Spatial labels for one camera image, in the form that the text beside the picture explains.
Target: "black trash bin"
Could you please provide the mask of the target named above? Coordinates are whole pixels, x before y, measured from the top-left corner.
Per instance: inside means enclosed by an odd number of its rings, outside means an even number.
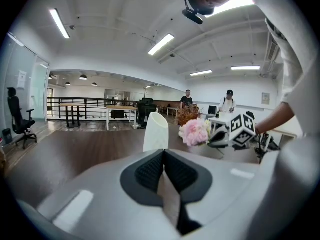
[[[2,135],[5,141],[5,144],[9,144],[12,142],[12,135],[11,135],[11,129],[4,129],[2,131]]]

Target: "backpack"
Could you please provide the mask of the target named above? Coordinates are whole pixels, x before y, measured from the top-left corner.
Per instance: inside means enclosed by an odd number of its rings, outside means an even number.
[[[226,102],[226,98],[224,98],[224,102],[223,102],[223,105],[225,104],[225,102]],[[222,105],[222,106],[223,106]],[[232,99],[232,106],[234,105],[234,99]]]

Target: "camera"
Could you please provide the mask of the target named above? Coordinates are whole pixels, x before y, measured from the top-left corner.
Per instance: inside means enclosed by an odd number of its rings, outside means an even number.
[[[185,9],[182,11],[182,14],[187,17],[189,20],[192,20],[193,22],[202,25],[204,21],[197,15],[196,12],[190,10],[190,9]]]

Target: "man in black shirt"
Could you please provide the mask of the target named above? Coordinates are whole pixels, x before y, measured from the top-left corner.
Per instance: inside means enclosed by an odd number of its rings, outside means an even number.
[[[189,107],[193,104],[193,101],[192,101],[192,98],[190,97],[190,95],[191,95],[191,91],[186,90],[185,96],[183,96],[181,99],[180,109],[182,109],[184,105]]]

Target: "glass door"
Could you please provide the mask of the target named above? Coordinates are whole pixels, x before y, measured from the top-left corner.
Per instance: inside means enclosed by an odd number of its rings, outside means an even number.
[[[36,121],[45,120],[45,100],[47,100],[45,86],[48,67],[49,64],[38,57],[32,71],[30,109],[34,109],[32,119]]]

